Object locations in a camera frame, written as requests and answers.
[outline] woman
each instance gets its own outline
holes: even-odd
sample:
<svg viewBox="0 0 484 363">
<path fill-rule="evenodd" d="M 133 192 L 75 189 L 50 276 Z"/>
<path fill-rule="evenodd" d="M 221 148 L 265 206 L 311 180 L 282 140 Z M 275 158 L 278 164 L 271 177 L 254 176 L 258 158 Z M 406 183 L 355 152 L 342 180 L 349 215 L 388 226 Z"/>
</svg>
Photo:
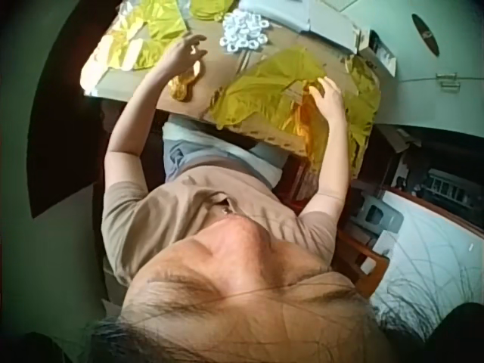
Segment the woman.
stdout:
<svg viewBox="0 0 484 363">
<path fill-rule="evenodd" d="M 333 81 L 319 80 L 324 95 L 310 88 L 330 134 L 318 193 L 299 216 L 248 158 L 182 143 L 166 150 L 171 181 L 147 192 L 139 157 L 157 101 L 206 54 L 191 53 L 204 39 L 187 36 L 167 50 L 113 130 L 102 229 L 114 273 L 129 289 L 121 316 L 92 336 L 92 359 L 393 360 L 368 302 L 330 270 L 349 183 L 345 111 Z"/>
</svg>

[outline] right hand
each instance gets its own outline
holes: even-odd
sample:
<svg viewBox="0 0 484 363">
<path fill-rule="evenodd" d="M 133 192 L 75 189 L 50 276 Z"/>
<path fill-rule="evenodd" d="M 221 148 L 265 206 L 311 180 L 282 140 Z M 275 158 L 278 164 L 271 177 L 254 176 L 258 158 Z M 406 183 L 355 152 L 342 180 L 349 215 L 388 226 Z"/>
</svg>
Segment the right hand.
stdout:
<svg viewBox="0 0 484 363">
<path fill-rule="evenodd" d="M 172 43 L 154 67 L 154 72 L 171 79 L 193 67 L 207 53 L 197 48 L 203 40 L 206 40 L 205 36 L 187 35 Z"/>
<path fill-rule="evenodd" d="M 313 86 L 309 87 L 309 93 L 315 99 L 316 106 L 321 114 L 331 125 L 346 125 L 346 113 L 343 103 L 343 96 L 340 88 L 328 77 L 318 78 L 324 89 L 324 96 Z"/>
</svg>

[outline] green wall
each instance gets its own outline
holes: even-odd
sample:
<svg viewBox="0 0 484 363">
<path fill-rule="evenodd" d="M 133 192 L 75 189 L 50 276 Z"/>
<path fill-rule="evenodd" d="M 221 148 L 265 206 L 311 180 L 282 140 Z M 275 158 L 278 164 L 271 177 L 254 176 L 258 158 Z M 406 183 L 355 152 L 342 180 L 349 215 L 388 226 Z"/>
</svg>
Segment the green wall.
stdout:
<svg viewBox="0 0 484 363">
<path fill-rule="evenodd" d="M 92 187 L 36 219 L 29 211 L 30 110 L 48 53 L 77 0 L 32 0 L 5 27 L 0 51 L 2 328 L 47 334 L 73 357 L 103 315 L 92 232 Z"/>
</svg>

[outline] beige t-shirt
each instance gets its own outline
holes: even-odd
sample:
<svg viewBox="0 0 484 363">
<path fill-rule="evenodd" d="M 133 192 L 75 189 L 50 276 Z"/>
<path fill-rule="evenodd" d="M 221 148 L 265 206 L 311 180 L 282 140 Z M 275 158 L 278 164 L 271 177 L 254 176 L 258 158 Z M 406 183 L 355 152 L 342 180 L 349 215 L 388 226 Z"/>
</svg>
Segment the beige t-shirt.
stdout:
<svg viewBox="0 0 484 363">
<path fill-rule="evenodd" d="M 329 268 L 337 232 L 329 215 L 298 217 L 257 178 L 219 166 L 198 166 L 149 194 L 127 181 L 106 191 L 101 229 L 116 278 L 129 284 L 163 248 L 196 234 L 226 208 L 250 217 L 278 239 L 305 247 Z"/>
</svg>

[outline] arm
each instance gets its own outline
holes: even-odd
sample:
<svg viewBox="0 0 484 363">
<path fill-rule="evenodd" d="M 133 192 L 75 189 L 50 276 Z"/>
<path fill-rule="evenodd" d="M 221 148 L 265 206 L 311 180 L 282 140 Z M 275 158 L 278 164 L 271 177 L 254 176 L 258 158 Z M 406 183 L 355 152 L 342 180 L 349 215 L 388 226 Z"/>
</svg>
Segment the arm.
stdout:
<svg viewBox="0 0 484 363">
<path fill-rule="evenodd" d="M 329 124 L 329 138 L 319 175 L 318 192 L 309 201 L 301 216 L 323 212 L 338 222 L 349 186 L 348 133 L 343 97 L 333 80 L 319 79 L 324 96 L 315 88 L 309 91 L 318 109 Z"/>
<path fill-rule="evenodd" d="M 106 190 L 118 182 L 134 182 L 147 190 L 139 159 L 144 149 L 161 91 L 168 81 L 192 67 L 206 51 L 192 48 L 204 36 L 186 36 L 166 50 L 160 62 L 146 75 L 126 105 L 114 127 L 106 157 L 104 171 Z"/>
</svg>

